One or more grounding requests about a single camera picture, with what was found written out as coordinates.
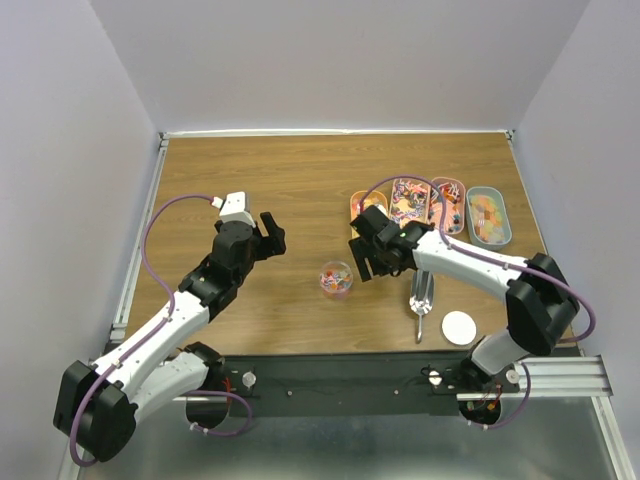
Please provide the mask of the clear glass jar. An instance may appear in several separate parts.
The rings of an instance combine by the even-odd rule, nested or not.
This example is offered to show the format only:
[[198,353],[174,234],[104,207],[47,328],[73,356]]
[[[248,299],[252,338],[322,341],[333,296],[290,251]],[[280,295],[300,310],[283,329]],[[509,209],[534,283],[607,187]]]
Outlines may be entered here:
[[320,269],[319,285],[328,298],[345,298],[351,290],[353,280],[351,268],[343,261],[329,261]]

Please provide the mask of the beige tray swirl lollipops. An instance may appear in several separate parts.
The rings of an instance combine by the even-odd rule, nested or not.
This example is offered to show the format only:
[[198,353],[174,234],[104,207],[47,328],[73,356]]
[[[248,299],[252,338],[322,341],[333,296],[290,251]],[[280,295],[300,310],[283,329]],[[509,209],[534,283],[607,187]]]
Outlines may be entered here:
[[424,223],[430,203],[431,187],[408,177],[394,180],[391,190],[389,218],[404,228],[411,221]]

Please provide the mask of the orange tray star candies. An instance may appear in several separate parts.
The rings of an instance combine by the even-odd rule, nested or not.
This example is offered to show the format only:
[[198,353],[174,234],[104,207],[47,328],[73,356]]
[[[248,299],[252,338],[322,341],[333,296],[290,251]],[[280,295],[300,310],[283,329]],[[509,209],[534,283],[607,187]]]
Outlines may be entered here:
[[355,220],[362,210],[366,210],[369,206],[375,206],[376,203],[385,204],[389,212],[387,196],[382,192],[374,190],[370,194],[366,194],[365,190],[356,191],[350,199],[350,220]]

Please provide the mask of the silver metal scoop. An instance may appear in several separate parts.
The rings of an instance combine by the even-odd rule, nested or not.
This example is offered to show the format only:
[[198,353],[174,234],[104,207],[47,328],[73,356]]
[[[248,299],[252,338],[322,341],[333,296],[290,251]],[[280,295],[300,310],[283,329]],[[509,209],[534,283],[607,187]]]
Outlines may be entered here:
[[409,307],[417,315],[415,342],[423,339],[424,317],[432,310],[435,292],[435,278],[429,271],[418,270],[413,274]]

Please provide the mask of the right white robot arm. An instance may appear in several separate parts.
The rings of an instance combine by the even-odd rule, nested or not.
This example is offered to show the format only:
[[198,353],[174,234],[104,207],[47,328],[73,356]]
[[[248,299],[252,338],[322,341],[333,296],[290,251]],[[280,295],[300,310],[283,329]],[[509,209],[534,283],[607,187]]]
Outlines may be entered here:
[[453,367],[447,378],[459,388],[483,391],[513,363],[550,355],[581,308],[577,293],[546,254],[527,259],[484,250],[423,222],[399,226],[375,206],[350,225],[357,236],[349,247],[364,282],[406,270],[429,271],[503,300],[507,327],[484,337]]

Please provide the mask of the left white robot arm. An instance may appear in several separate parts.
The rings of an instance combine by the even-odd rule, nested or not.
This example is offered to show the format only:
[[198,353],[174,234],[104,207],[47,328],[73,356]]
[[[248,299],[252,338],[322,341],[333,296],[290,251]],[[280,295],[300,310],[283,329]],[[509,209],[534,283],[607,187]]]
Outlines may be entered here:
[[285,253],[284,229],[269,212],[260,219],[261,227],[219,220],[211,252],[154,317],[109,354],[91,364],[76,361],[64,371],[53,424],[68,436],[77,465],[105,462],[122,450],[142,407],[134,397],[161,361],[236,299],[255,263]]

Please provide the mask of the blue tray popsicle candies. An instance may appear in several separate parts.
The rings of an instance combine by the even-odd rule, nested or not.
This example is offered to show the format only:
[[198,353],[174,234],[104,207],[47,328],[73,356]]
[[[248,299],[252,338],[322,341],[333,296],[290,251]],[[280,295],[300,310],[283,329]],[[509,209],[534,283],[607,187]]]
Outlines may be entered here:
[[466,192],[467,226],[471,243],[498,251],[512,240],[513,233],[502,194],[489,186],[474,186]]

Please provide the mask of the pink tray round lollipops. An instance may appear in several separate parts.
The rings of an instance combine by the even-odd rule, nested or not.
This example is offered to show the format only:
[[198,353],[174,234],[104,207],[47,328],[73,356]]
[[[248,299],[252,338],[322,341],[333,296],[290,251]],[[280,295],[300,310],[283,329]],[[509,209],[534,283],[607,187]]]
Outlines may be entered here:
[[431,189],[431,197],[427,220],[438,227],[442,216],[442,198],[438,192],[444,195],[446,200],[444,230],[447,235],[458,235],[465,226],[465,200],[466,188],[464,184],[453,178],[435,177],[433,183],[436,188]]

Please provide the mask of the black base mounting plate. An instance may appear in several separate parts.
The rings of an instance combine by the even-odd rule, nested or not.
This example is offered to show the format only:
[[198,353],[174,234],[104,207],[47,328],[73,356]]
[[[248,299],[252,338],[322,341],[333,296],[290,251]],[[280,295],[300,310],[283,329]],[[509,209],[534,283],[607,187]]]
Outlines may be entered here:
[[463,351],[229,355],[200,388],[230,390],[256,417],[428,414],[455,416],[460,398],[522,392],[501,370],[465,380]]

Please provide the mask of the aluminium frame rail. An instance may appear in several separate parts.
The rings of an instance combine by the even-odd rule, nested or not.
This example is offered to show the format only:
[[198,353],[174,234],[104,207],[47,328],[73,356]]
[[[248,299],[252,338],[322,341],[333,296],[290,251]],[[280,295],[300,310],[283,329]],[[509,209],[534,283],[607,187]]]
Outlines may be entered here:
[[515,366],[519,387],[508,398],[521,398],[530,378],[529,398],[611,397],[613,389],[600,356],[530,357]]

